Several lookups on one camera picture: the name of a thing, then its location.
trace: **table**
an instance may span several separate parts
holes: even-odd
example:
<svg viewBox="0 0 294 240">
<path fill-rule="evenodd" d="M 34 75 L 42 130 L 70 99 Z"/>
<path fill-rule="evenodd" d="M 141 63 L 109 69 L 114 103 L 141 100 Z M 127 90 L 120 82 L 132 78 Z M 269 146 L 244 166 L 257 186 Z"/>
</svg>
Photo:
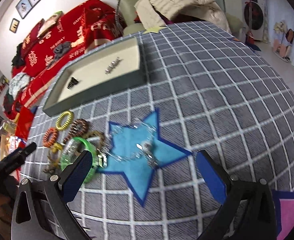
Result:
<svg viewBox="0 0 294 240">
<path fill-rule="evenodd" d="M 72 109 L 76 118 L 89 120 L 90 130 L 107 133 L 108 121 L 125 124 L 157 107 L 163 138 L 194 153 L 206 149 L 229 174 L 243 180 L 264 178 L 271 189 L 294 191 L 294 95 L 262 57 L 209 22 L 131 36 L 138 38 L 147 84 Z M 52 87 L 31 127 L 28 141 L 39 147 L 22 168 L 22 178 L 47 179 L 42 169 L 48 150 L 42 137 L 57 116 L 48 117 L 42 106 Z M 58 141 L 67 132 L 60 132 Z M 69 207 L 95 239 L 172 240 L 196 239 L 219 204 L 191 155 L 157 170 L 144 208 L 120 175 L 99 175 Z M 231 232 L 240 215 L 241 209 Z M 50 212 L 48 216 L 63 237 Z"/>
</svg>

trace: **red blanket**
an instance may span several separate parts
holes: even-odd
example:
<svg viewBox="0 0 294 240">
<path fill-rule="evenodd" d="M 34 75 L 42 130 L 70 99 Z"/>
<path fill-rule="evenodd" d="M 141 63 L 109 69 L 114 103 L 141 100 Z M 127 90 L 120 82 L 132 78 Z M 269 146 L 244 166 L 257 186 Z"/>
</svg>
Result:
<svg viewBox="0 0 294 240">
<path fill-rule="evenodd" d="M 17 96 L 12 112 L 6 113 L 13 119 L 17 113 L 14 105 L 19 102 L 25 107 L 31 107 L 46 92 L 58 71 L 69 61 L 76 59 L 90 49 L 112 41 L 122 36 L 115 25 L 115 10 L 100 0 L 88 0 L 63 15 L 57 25 L 29 50 L 25 57 L 26 65 L 19 69 L 13 68 L 13 77 L 19 72 L 25 72 L 32 79 L 29 85 Z M 62 58 L 53 63 L 53 49 L 66 41 L 76 42 L 83 37 L 83 42 L 71 48 Z"/>
</svg>

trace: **green wristband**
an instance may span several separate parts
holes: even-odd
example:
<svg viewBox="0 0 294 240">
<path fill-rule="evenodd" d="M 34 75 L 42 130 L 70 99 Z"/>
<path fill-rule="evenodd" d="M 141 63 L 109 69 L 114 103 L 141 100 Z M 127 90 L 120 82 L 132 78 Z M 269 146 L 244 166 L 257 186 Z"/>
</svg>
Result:
<svg viewBox="0 0 294 240">
<path fill-rule="evenodd" d="M 88 183 L 93 178 L 93 176 L 99 166 L 96 148 L 89 141 L 87 141 L 81 137 L 75 137 L 75 138 L 72 138 L 71 140 L 82 143 L 85 146 L 85 150 L 90 151 L 93 156 L 93 165 L 84 180 L 84 183 Z M 76 149 L 72 154 L 68 154 L 67 152 L 68 152 L 68 150 L 66 151 L 64 149 L 63 153 L 62 153 L 62 157 L 60 159 L 60 167 L 61 167 L 62 171 L 66 168 L 67 165 L 73 163 L 73 161 L 71 159 L 72 159 L 72 156 L 75 154 Z"/>
</svg>

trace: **screw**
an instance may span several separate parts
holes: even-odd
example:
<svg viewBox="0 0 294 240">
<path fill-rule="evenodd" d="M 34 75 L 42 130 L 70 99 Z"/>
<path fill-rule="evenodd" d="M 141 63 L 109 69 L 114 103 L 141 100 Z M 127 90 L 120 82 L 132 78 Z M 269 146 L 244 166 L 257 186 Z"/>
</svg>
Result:
<svg viewBox="0 0 294 240">
<path fill-rule="evenodd" d="M 23 179 L 22 180 L 22 185 L 25 185 L 25 184 L 27 184 L 28 183 L 28 179 Z"/>
<path fill-rule="evenodd" d="M 50 177 L 50 181 L 56 181 L 58 180 L 58 175 L 53 175 Z"/>
<path fill-rule="evenodd" d="M 230 179 L 233 181 L 236 181 L 236 180 L 238 180 L 238 177 L 237 177 L 237 175 L 233 174 L 233 175 L 230 175 Z"/>
<path fill-rule="evenodd" d="M 267 184 L 267 181 L 265 179 L 260 179 L 259 182 L 262 185 L 266 185 Z"/>
</svg>

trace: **blue gripper pad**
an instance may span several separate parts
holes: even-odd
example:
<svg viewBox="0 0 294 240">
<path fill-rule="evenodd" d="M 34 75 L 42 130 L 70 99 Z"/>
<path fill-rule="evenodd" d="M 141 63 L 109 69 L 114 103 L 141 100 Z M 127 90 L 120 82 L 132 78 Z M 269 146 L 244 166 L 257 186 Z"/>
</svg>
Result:
<svg viewBox="0 0 294 240">
<path fill-rule="evenodd" d="M 79 163 L 77 163 L 77 160 L 76 160 L 73 164 L 68 165 L 68 166 L 76 165 L 76 167 L 74 168 L 74 170 L 72 171 L 72 173 L 68 177 L 68 180 L 66 180 L 62 188 L 63 200 L 65 201 L 65 203 L 68 203 L 74 200 L 78 190 L 80 189 L 89 170 L 91 169 L 91 166 L 93 165 L 93 156 L 91 152 L 83 151 L 82 154 L 84 152 L 86 152 L 86 154 Z"/>
<path fill-rule="evenodd" d="M 204 157 L 202 151 L 197 153 L 196 165 L 214 199 L 223 205 L 227 197 L 226 184 L 219 177 L 215 169 L 210 165 L 209 161 Z"/>
</svg>

